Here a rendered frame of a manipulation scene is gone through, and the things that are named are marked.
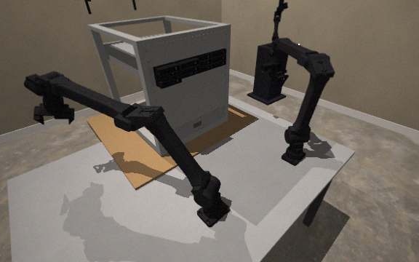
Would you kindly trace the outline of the tan flat wooden board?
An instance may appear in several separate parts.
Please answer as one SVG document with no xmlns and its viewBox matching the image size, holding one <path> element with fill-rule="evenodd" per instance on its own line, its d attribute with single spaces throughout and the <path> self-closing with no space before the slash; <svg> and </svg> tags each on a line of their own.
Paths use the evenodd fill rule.
<svg viewBox="0 0 419 262">
<path fill-rule="evenodd" d="M 135 190 L 178 166 L 168 153 L 160 156 L 135 131 L 120 129 L 113 120 L 105 114 L 87 119 Z M 188 141 L 184 146 L 194 157 L 257 120 L 257 117 L 228 104 L 227 122 Z"/>
</svg>

